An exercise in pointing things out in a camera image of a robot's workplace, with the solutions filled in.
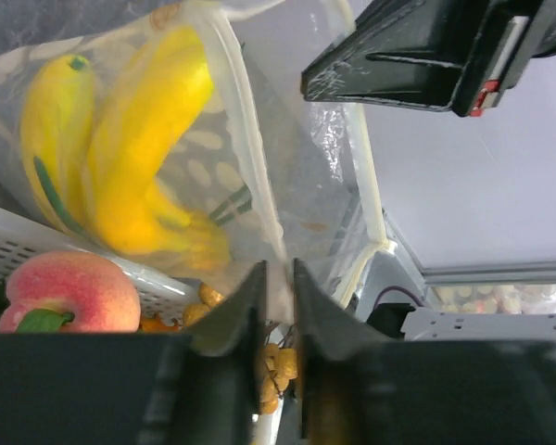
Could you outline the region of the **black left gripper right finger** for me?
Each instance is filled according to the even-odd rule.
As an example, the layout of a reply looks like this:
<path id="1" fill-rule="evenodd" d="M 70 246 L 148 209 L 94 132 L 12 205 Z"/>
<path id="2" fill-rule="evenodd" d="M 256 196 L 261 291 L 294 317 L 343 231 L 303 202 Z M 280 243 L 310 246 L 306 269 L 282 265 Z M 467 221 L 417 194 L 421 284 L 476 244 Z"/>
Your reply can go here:
<path id="1" fill-rule="evenodd" d="M 307 444 L 556 444 L 556 341 L 387 337 L 293 265 Z"/>

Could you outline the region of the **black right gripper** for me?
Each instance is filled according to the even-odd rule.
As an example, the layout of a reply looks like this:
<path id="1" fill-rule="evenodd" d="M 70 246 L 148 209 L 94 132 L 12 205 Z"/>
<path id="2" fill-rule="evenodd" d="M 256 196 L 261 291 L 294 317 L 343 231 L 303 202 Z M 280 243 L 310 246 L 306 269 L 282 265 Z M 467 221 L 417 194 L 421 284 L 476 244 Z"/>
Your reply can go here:
<path id="1" fill-rule="evenodd" d="M 372 1 L 301 73 L 309 102 L 480 117 L 556 56 L 556 1 Z"/>

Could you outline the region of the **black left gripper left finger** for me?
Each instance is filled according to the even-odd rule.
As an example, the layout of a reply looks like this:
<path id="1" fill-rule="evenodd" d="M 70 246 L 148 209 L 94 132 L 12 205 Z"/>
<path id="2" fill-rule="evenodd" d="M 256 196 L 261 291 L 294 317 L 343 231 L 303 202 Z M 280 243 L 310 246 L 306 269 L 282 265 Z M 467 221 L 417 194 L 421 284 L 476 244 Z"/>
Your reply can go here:
<path id="1" fill-rule="evenodd" d="M 0 444 L 248 444 L 268 265 L 175 334 L 0 334 Z"/>

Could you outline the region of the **clear polka dot zip bag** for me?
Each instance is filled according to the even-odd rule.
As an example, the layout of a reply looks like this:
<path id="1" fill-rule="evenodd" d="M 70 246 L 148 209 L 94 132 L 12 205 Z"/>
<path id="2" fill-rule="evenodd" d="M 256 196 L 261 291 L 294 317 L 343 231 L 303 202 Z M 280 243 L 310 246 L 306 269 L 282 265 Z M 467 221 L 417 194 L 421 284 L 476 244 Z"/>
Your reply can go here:
<path id="1" fill-rule="evenodd" d="M 67 53 L 86 57 L 103 100 L 147 42 L 192 27 L 214 90 L 172 147 L 158 184 L 173 201 L 209 215 L 246 186 L 252 210 L 218 226 L 228 264 L 182 266 L 172 254 L 126 257 L 96 238 L 54 226 L 38 207 L 19 146 L 21 108 L 34 75 Z M 308 102 L 300 75 L 355 30 L 346 1 L 0 1 L 0 188 L 27 218 L 77 245 L 129 262 L 143 277 L 202 281 L 231 293 L 258 261 L 269 266 L 269 316 L 292 319 L 294 260 L 347 306 L 372 259 L 393 254 L 364 109 Z"/>

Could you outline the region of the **yellow banana bunch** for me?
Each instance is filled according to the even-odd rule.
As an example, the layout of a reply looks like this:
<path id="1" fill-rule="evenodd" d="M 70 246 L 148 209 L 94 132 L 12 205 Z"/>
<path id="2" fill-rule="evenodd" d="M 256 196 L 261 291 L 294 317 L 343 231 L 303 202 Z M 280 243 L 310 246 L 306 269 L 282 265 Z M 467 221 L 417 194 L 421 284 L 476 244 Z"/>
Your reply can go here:
<path id="1" fill-rule="evenodd" d="M 43 64 L 29 84 L 20 113 L 19 146 L 36 203 L 54 226 L 96 238 L 126 257 L 172 254 L 198 271 L 225 267 L 229 242 L 201 210 L 173 201 L 158 184 L 172 147 L 212 97 L 205 48 L 196 31 L 179 26 L 144 44 L 103 100 L 96 97 L 92 63 L 67 53 Z M 72 232 L 48 204 L 32 165 L 38 157 L 61 198 L 79 214 L 106 196 L 146 197 L 158 217 L 86 216 Z"/>

